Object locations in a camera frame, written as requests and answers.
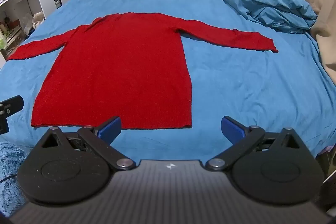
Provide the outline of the red knit sweater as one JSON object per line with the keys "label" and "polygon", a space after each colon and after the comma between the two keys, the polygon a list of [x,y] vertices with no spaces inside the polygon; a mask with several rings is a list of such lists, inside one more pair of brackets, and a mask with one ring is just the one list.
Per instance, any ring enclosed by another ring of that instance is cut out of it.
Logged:
{"label": "red knit sweater", "polygon": [[112,14],[20,46],[13,60],[58,51],[35,99],[31,124],[97,126],[116,115],[124,129],[192,125],[192,84],[181,40],[276,52],[257,32],[159,13]]}

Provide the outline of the blue fluffy rug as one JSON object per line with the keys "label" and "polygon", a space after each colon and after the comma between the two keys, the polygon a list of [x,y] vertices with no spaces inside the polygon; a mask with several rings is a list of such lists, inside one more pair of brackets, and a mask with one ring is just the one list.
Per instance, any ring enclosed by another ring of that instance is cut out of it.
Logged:
{"label": "blue fluffy rug", "polygon": [[27,154],[23,149],[7,141],[1,142],[0,179],[1,213],[11,216],[24,203],[25,198],[17,183],[17,171]]}

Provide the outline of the white plastic bag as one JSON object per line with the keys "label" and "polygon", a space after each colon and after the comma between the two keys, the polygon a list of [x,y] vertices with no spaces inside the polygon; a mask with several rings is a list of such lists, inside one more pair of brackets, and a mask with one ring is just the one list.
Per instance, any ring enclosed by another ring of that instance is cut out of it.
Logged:
{"label": "white plastic bag", "polygon": [[36,30],[44,21],[45,16],[43,14],[43,11],[35,13],[32,19],[33,28]]}

